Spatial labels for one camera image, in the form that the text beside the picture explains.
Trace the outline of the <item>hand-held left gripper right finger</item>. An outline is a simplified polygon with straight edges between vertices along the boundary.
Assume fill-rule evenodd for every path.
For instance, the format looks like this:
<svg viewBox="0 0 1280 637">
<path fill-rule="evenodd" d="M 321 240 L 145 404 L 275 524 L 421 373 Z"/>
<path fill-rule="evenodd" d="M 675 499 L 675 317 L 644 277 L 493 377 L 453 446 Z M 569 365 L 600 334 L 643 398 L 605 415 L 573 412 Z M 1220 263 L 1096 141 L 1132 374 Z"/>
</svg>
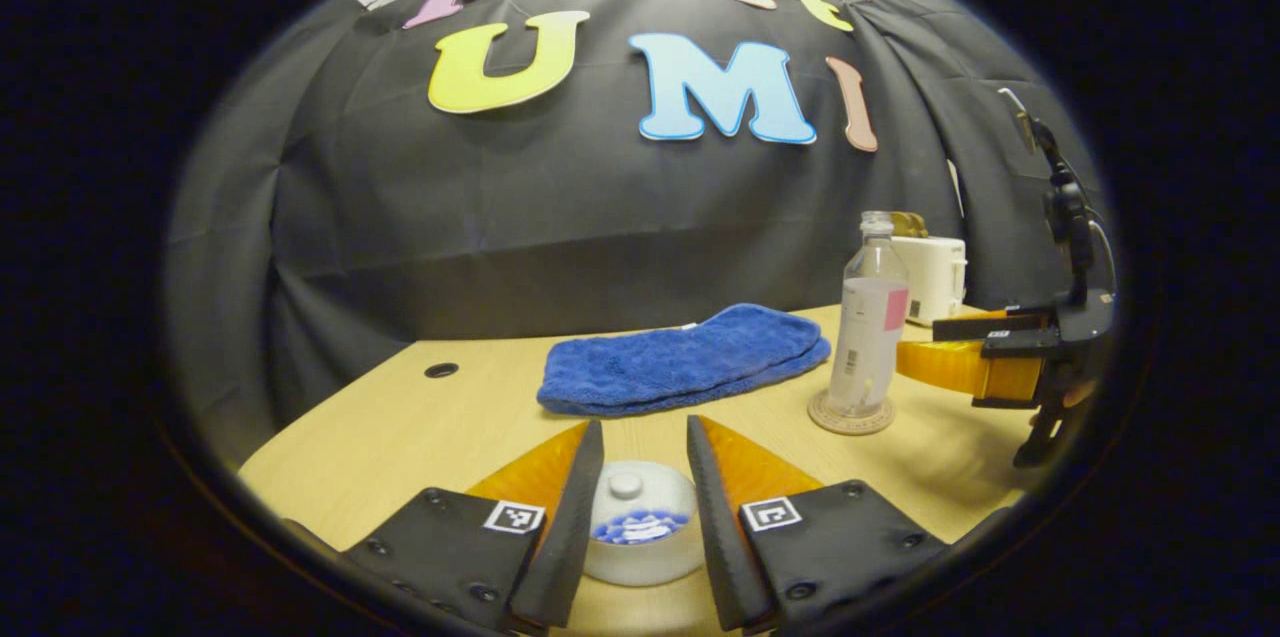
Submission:
<svg viewBox="0 0 1280 637">
<path fill-rule="evenodd" d="M 726 631 L 824 620 L 948 551 L 861 478 L 824 485 L 705 414 L 687 420 L 687 460 Z"/>
</svg>

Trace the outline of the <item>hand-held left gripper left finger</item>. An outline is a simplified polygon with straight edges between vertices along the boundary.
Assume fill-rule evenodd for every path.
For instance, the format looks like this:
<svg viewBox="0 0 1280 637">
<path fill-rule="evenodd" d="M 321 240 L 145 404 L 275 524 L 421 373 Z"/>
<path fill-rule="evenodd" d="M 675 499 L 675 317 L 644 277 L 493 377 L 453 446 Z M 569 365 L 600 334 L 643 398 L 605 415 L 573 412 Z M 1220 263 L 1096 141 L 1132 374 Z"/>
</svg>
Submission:
<svg viewBox="0 0 1280 637">
<path fill-rule="evenodd" d="M 424 489 L 343 556 L 481 628 L 563 627 L 582 576 L 603 453 L 602 423 L 586 420 L 463 492 Z"/>
</svg>

